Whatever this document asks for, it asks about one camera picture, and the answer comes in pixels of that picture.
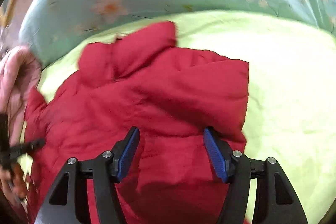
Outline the person's left hand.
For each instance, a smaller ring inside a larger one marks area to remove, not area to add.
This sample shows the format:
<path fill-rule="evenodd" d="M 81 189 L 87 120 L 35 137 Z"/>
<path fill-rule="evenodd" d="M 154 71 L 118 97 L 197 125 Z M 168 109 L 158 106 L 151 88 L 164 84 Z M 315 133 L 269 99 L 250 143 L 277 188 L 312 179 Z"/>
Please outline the person's left hand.
<path fill-rule="evenodd" d="M 1 190 L 6 199 L 14 205 L 18 203 L 18 200 L 24 199 L 28 193 L 23 176 L 24 172 L 17 162 L 11 165 L 11 171 L 1 166 Z"/>

